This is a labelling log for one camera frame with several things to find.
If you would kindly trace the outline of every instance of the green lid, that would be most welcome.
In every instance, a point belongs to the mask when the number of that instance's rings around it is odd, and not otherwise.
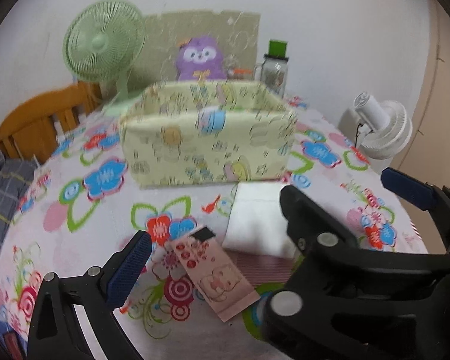
[[[268,55],[285,58],[287,53],[287,42],[283,40],[270,40],[268,44]]]

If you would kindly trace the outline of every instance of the pink package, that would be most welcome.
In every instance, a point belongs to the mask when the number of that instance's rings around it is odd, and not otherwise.
[[[206,227],[172,241],[190,279],[225,322],[260,299]]]

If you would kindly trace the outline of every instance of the green fan grille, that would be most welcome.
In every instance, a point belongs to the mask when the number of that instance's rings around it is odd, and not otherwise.
[[[98,1],[69,26],[63,57],[80,80],[116,79],[131,67],[144,39],[143,17],[135,5],[126,0]]]

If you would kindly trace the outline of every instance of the wooden chair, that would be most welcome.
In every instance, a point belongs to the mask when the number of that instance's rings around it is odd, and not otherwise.
[[[98,84],[78,82],[59,91],[42,93],[20,104],[0,125],[0,150],[10,158],[30,160],[36,156],[43,164],[55,151],[56,131],[52,116],[63,132],[76,128],[77,108],[90,114],[99,105]]]

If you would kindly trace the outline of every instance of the plaid fabric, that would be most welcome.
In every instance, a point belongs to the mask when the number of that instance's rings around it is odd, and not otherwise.
[[[0,151],[0,249],[18,202],[34,180],[36,164],[5,159]]]

